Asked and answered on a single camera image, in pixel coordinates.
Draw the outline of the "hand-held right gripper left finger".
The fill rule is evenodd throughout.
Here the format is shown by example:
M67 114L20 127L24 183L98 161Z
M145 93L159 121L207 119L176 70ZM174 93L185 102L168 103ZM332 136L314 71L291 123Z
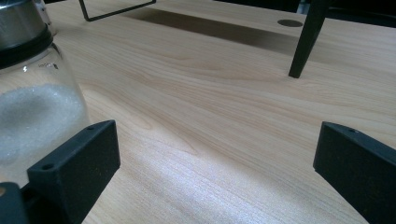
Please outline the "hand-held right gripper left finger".
M81 224L120 168L116 122L93 124L27 170L33 224Z

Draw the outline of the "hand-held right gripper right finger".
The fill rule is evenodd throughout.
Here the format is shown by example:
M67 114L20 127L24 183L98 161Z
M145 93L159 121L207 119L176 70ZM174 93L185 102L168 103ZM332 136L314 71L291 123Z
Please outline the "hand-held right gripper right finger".
M370 224L396 224L396 149L324 121L313 167Z

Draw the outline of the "glass jar with metal lid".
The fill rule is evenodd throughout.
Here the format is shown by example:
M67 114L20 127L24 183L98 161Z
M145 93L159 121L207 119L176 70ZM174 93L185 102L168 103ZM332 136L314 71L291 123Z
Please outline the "glass jar with metal lid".
M35 0L0 0L0 182L89 125L80 88Z

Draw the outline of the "round dark table grommet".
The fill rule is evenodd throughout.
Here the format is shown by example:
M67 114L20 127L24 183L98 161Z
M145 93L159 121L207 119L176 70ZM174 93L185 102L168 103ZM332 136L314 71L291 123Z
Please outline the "round dark table grommet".
M302 27L304 24L296 20L282 19L277 21L278 24L286 27Z

